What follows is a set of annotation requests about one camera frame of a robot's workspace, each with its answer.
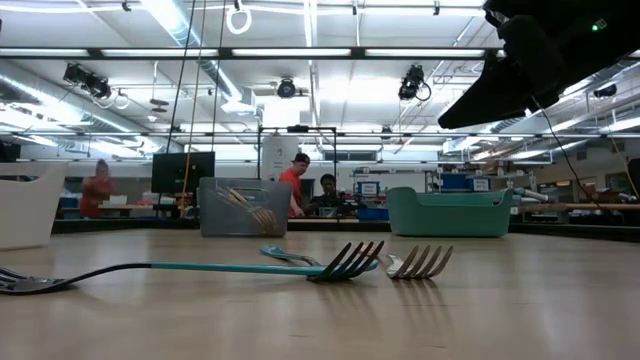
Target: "fork tines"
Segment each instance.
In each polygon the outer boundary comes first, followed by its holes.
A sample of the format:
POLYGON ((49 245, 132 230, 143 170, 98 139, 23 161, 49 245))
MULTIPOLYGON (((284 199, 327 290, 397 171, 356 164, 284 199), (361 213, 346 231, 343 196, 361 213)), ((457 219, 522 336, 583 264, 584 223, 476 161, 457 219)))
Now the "fork tines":
POLYGON ((453 246, 450 246, 449 249, 447 249, 447 252, 440 259, 440 262, 438 263, 438 265, 435 266, 436 262, 438 261, 438 257, 440 256, 440 253, 442 253, 442 246, 438 246, 436 248, 436 251, 433 253, 433 256, 431 256, 429 261, 427 261, 427 264, 423 267, 422 265, 429 257, 430 249, 431 249, 431 246, 427 245, 426 249, 424 249, 420 257, 414 264, 413 259, 416 257, 419 250, 418 246, 414 247, 411 253, 409 254, 409 256, 407 256, 407 259, 404 261, 402 266, 400 266, 400 268, 394 273, 388 274, 389 277, 392 280, 399 280, 399 279, 421 280, 421 279, 430 279, 440 274, 442 270, 444 270, 444 267, 447 266, 447 262, 449 262, 449 259, 453 254, 453 246))
POLYGON ((327 268, 320 275, 309 276, 307 279, 314 282, 344 281, 361 275, 363 272, 367 271, 369 266, 371 266, 373 261, 375 261, 378 254, 380 254, 380 251, 384 246, 384 241, 381 241, 373 252, 371 252, 371 249, 374 246, 373 242, 370 242, 364 250, 362 250, 363 246, 364 243, 359 243, 351 252, 349 257, 347 257, 347 260, 341 264, 340 262, 344 259, 351 248, 351 243, 347 244, 342 251, 340 251, 338 256, 336 256, 335 259, 327 265, 327 268))

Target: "table surface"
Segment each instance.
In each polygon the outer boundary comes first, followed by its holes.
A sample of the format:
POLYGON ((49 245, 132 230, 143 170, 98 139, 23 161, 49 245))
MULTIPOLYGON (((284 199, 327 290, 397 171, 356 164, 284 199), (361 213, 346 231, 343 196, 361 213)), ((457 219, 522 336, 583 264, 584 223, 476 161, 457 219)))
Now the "table surface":
POLYGON ((405 239, 388 233, 289 233, 202 239, 134 230, 53 237, 0 252, 0 264, 69 277, 143 260, 279 264, 265 243, 330 261, 349 241, 454 245, 434 282, 376 269, 351 283, 280 275, 129 270, 75 290, 0 297, 0 359, 637 359, 640 247, 509 234, 405 239))

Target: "box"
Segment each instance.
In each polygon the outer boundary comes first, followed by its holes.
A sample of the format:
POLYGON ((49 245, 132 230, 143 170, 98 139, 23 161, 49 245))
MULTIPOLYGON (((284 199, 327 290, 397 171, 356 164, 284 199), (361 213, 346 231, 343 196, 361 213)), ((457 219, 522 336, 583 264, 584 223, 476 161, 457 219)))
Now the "box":
POLYGON ((283 237, 291 191, 288 183, 201 178, 200 232, 203 237, 283 237))

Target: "fork handle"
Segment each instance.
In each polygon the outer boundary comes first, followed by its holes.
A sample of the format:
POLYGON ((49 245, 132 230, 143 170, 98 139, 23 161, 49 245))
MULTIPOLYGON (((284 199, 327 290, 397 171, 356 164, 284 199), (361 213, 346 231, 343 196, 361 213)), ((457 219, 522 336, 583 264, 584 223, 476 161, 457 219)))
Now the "fork handle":
POLYGON ((290 254, 284 250, 282 250, 282 248, 275 246, 275 245, 264 245, 260 248, 260 253, 262 255, 265 256, 269 256, 272 257, 274 259, 280 259, 280 260, 298 260, 298 261, 304 261, 307 264, 311 265, 311 266, 322 266, 320 263, 318 263, 317 261, 315 261, 314 259, 308 257, 308 256, 303 256, 303 255, 298 255, 298 254, 290 254))
POLYGON ((152 262, 152 269, 238 272, 279 275, 320 275, 325 266, 230 265, 152 262))

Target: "man in red shirt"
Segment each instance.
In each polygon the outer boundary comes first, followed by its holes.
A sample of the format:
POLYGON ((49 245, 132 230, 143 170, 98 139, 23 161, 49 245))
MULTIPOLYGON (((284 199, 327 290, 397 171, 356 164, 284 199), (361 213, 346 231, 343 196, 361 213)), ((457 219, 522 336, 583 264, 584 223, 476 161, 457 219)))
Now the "man in red shirt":
POLYGON ((307 172, 307 168, 310 163, 311 159, 307 154, 299 153, 293 160, 293 166, 280 175, 280 182, 287 182, 293 186, 291 201, 289 203, 290 217, 304 216, 304 210, 302 210, 302 182, 300 181, 300 176, 307 172))

